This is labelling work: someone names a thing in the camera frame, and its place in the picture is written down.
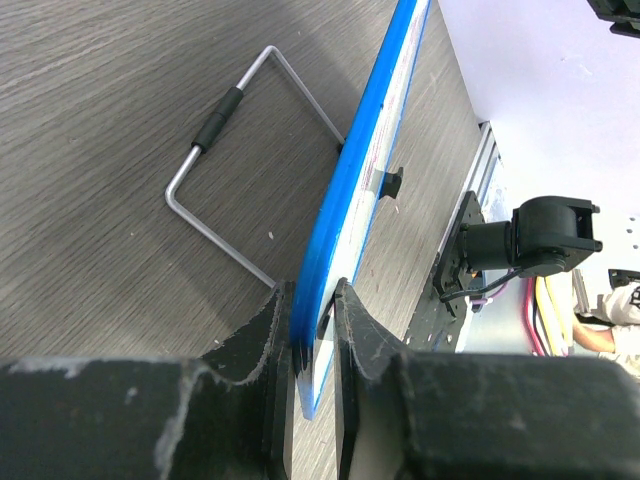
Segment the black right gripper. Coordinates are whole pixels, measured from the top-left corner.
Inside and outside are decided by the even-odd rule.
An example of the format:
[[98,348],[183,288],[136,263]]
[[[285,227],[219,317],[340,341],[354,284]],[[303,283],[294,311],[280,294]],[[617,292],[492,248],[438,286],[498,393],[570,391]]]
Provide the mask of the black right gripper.
[[639,0],[588,0],[588,4],[600,20],[611,23],[613,34],[639,37]]

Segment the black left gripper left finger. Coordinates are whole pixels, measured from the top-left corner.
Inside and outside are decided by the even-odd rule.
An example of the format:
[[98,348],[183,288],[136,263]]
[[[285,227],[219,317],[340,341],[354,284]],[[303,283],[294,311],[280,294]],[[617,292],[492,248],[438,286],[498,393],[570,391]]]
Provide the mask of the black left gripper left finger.
[[5,479],[287,479],[294,286],[199,357],[1,362]]

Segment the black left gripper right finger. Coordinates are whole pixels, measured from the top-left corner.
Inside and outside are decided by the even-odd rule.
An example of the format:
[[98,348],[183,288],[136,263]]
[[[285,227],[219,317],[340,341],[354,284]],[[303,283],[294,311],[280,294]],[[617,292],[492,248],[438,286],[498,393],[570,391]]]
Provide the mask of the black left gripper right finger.
[[416,351],[334,294],[341,479],[635,479],[639,387],[589,357]]

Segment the blue framed whiteboard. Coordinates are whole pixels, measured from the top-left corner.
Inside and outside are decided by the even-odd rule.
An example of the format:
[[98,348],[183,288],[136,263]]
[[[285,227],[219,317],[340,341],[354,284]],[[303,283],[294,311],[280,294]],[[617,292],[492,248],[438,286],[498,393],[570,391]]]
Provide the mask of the blue framed whiteboard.
[[401,124],[430,4],[398,2],[361,97],[299,272],[289,338],[303,415],[320,403],[333,357],[332,302],[354,281]]

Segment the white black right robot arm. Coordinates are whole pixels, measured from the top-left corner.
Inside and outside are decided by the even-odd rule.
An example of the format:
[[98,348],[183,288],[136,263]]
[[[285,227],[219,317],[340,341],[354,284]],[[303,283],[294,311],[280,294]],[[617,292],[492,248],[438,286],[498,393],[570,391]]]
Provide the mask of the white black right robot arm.
[[444,6],[476,114],[491,123],[523,271],[639,265],[639,44],[585,1]]

